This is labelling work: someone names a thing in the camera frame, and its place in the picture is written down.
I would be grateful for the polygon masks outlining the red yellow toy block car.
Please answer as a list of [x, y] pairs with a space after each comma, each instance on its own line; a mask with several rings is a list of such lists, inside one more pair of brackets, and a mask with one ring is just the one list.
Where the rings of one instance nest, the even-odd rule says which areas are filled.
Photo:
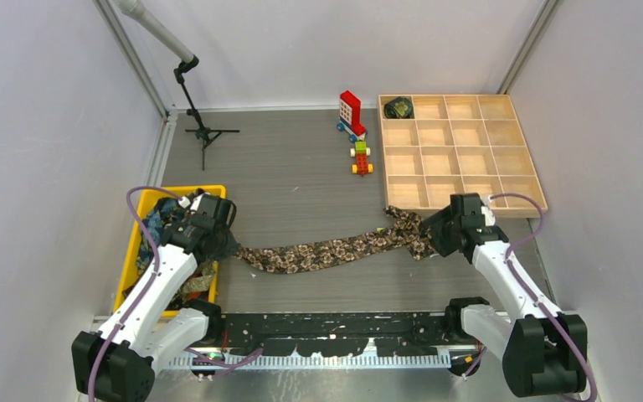
[[352, 174], [365, 176], [373, 172], [373, 165], [369, 161], [371, 149], [364, 141], [354, 142], [350, 148], [350, 157], [354, 159], [352, 164]]

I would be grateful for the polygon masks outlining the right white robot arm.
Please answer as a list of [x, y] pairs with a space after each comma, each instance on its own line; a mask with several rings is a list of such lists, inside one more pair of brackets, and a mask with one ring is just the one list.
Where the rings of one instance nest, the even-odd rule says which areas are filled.
[[598, 390], [587, 359], [588, 329], [580, 315], [555, 305], [532, 280], [496, 219], [489, 203], [495, 194], [455, 193], [447, 207], [424, 220], [434, 250], [446, 257], [461, 253], [490, 283], [506, 313], [501, 315], [480, 297], [449, 301], [445, 335], [454, 343], [481, 344], [463, 372], [472, 375], [485, 353], [502, 363], [503, 377], [518, 398], [562, 395], [574, 401]]

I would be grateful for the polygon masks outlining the brown floral tie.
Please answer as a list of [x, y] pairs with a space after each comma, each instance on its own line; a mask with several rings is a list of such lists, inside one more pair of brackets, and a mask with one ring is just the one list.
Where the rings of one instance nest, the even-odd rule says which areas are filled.
[[415, 212], [389, 205], [384, 214], [394, 223], [350, 237], [271, 248], [239, 247], [234, 257], [272, 274], [293, 275], [321, 271], [371, 255], [405, 248], [416, 260], [436, 253], [432, 234]]

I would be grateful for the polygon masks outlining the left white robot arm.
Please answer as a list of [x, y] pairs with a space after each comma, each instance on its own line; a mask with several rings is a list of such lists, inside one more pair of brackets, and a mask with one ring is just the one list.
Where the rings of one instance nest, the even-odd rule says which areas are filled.
[[217, 262], [237, 249], [231, 233], [237, 207], [202, 189], [190, 195], [164, 192], [184, 216], [155, 241], [136, 216], [153, 256], [141, 279], [119, 308], [94, 332], [80, 332], [71, 345], [77, 390], [90, 401], [144, 401], [157, 374], [185, 348], [216, 345], [224, 333], [220, 306], [188, 301], [162, 327], [157, 325], [184, 282], [202, 264]]

